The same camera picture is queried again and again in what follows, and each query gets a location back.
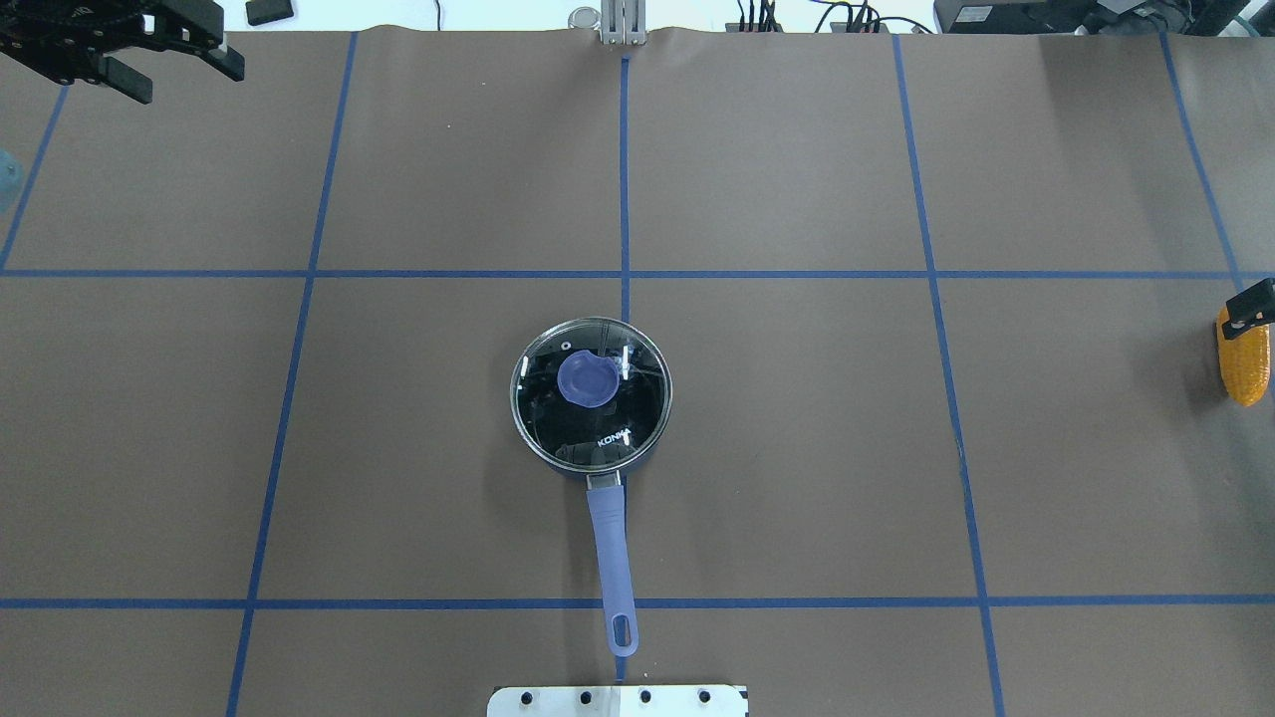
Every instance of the brand logo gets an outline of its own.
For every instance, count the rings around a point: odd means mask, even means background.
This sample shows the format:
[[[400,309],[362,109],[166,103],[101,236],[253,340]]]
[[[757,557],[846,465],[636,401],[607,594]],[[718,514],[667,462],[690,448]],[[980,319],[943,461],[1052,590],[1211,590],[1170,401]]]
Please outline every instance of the brand logo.
[[[616,432],[608,435],[607,438],[599,440],[598,441],[598,448],[602,448],[603,445],[611,445],[612,443],[616,443],[617,440],[622,440],[625,443],[629,443],[629,434],[630,432],[631,431],[629,429],[625,429],[622,431],[616,431]]]

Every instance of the handle hole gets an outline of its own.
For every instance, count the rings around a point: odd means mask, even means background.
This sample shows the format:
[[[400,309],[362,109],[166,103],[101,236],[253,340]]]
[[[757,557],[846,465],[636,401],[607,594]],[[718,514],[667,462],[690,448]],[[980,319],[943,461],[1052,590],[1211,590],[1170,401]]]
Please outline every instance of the handle hole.
[[[620,647],[629,647],[632,644],[632,634],[629,629],[629,616],[616,615],[611,619],[611,632],[615,634],[616,644]]]

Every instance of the pot handle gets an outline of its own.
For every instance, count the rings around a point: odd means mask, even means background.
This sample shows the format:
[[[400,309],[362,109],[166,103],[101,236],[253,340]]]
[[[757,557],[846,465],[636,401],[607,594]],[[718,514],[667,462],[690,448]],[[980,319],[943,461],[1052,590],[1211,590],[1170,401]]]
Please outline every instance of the pot handle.
[[[607,646],[616,657],[638,652],[638,610],[629,572],[629,540],[625,529],[625,486],[620,473],[589,476],[589,515],[598,546],[598,575],[602,578],[602,614]]]

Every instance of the yellow corn cob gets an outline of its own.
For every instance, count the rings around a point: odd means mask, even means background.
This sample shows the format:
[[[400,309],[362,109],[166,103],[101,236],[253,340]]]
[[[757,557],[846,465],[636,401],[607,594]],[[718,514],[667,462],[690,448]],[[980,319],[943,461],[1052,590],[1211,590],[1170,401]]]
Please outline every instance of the yellow corn cob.
[[[1227,393],[1241,406],[1252,406],[1262,399],[1266,384],[1271,379],[1270,327],[1248,329],[1243,336],[1227,341],[1221,336],[1221,325],[1229,320],[1230,315],[1223,306],[1214,327],[1218,334],[1221,383],[1227,385]]]

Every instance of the white bracket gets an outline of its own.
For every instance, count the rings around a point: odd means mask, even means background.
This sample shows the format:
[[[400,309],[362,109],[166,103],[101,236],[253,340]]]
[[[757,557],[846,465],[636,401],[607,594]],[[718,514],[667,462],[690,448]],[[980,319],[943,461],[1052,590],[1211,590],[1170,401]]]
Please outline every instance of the white bracket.
[[[502,688],[487,717],[747,717],[748,688],[737,685],[607,685]]]
[[[602,0],[603,45],[646,43],[646,0]]]

